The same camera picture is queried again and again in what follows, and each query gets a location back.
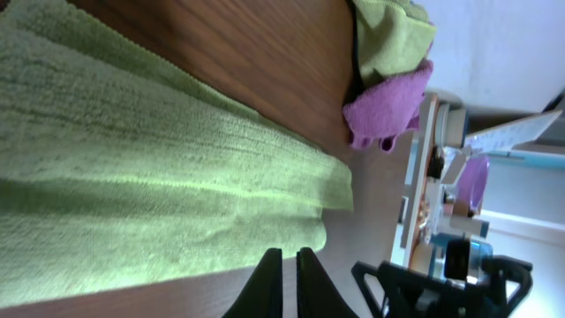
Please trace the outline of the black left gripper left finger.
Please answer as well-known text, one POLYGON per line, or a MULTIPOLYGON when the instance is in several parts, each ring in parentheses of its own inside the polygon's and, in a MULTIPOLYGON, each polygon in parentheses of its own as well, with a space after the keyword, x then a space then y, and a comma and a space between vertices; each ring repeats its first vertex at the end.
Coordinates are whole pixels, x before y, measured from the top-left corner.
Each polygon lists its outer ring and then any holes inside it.
POLYGON ((282 250, 269 248, 223 318, 281 318, 282 316, 282 250))

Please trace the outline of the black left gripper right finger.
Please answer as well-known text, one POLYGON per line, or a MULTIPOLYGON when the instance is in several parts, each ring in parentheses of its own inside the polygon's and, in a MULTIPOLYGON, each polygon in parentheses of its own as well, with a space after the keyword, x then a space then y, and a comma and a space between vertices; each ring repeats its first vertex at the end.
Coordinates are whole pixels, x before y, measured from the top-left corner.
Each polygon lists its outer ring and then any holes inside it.
POLYGON ((297 252, 296 263, 299 318, 357 317, 310 247, 297 252))

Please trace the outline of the light green microfiber cloth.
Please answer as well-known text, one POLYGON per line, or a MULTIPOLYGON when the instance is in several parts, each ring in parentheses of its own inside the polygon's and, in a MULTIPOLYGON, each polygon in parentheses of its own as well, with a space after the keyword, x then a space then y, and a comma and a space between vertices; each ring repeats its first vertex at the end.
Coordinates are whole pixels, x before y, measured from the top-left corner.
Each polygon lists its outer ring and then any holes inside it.
POLYGON ((253 265, 326 242, 340 160, 65 1, 1 15, 1 304, 253 265))

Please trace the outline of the purple crumpled cloth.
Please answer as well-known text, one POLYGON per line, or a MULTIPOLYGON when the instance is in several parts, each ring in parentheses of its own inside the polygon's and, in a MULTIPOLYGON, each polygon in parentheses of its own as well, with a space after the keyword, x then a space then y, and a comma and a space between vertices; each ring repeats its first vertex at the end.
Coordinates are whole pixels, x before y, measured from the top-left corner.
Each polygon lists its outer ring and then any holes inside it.
POLYGON ((376 143, 390 153, 399 136, 417 130, 419 106, 432 72, 433 62, 423 59, 414 72, 386 79, 347 104, 343 115, 350 128, 350 146, 365 150, 376 143))

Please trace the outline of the olive green crumpled cloth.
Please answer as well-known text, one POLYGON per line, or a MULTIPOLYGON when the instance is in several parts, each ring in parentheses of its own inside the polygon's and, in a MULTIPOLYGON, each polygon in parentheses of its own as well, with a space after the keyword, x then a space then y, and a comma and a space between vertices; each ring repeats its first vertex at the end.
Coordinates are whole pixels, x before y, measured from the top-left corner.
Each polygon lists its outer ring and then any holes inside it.
POLYGON ((358 69, 363 84, 414 71, 430 49, 437 27, 411 0, 354 0, 358 69))

